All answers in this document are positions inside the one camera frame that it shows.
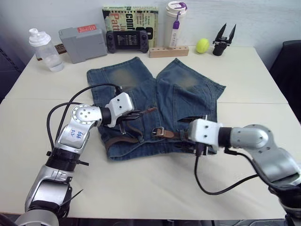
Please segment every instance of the yellow ball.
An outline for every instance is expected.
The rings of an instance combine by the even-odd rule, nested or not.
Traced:
[[[196,50],[198,53],[205,53],[209,48],[209,40],[208,39],[200,39],[197,42]]]

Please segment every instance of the white bottle cap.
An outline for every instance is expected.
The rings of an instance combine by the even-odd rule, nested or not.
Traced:
[[[44,46],[51,41],[51,37],[49,34],[46,34],[46,32],[39,32],[36,28],[30,29],[29,33],[29,44],[31,46]]]
[[[183,17],[187,12],[187,5],[182,1],[171,1],[166,6],[166,13],[171,17],[177,17],[178,12],[180,12],[179,17]]]

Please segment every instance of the red label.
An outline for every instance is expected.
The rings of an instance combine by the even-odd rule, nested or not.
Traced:
[[[94,31],[94,30],[96,30],[96,26],[95,26],[95,24],[92,24],[92,25],[88,25],[88,26],[78,27],[77,30],[79,33]]]

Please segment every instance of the denim shorts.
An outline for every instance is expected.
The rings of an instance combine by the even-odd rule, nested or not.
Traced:
[[[208,120],[217,121],[217,99],[223,93],[222,86],[187,67],[177,58],[153,78],[140,58],[135,57],[121,64],[91,69],[87,72],[90,85],[113,83],[122,87],[132,99],[135,109],[156,108],[125,126],[124,136],[135,137],[137,143],[118,142],[107,150],[112,160],[128,160],[160,153],[188,152],[193,143],[183,139],[166,139],[152,136],[154,128],[182,134],[188,128],[187,118],[207,115]],[[92,89],[96,106],[104,107],[115,96],[113,87]],[[121,136],[119,126],[98,128],[104,143]]]

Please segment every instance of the book cover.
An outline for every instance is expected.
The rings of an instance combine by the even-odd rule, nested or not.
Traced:
[[[158,7],[127,6],[103,7],[103,18],[107,31],[140,31],[148,34],[149,47],[157,42]]]

